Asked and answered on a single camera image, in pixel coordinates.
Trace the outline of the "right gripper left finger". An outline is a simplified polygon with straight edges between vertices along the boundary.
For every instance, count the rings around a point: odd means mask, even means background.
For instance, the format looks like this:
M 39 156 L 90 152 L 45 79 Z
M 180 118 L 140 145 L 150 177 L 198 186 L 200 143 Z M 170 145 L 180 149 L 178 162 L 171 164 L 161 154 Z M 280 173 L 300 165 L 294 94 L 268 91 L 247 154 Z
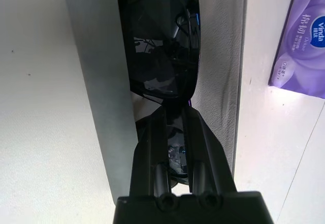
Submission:
M 168 141 L 165 109 L 160 106 L 136 122 L 138 143 L 133 157 L 130 196 L 168 192 Z

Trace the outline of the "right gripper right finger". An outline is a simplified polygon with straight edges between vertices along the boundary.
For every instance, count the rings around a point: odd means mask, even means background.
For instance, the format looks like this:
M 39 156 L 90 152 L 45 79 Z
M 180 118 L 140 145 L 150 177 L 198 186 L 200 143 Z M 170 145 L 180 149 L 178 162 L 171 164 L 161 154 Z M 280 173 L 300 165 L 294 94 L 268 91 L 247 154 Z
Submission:
M 191 193 L 232 193 L 236 186 L 222 147 L 199 111 L 182 109 L 187 172 Z

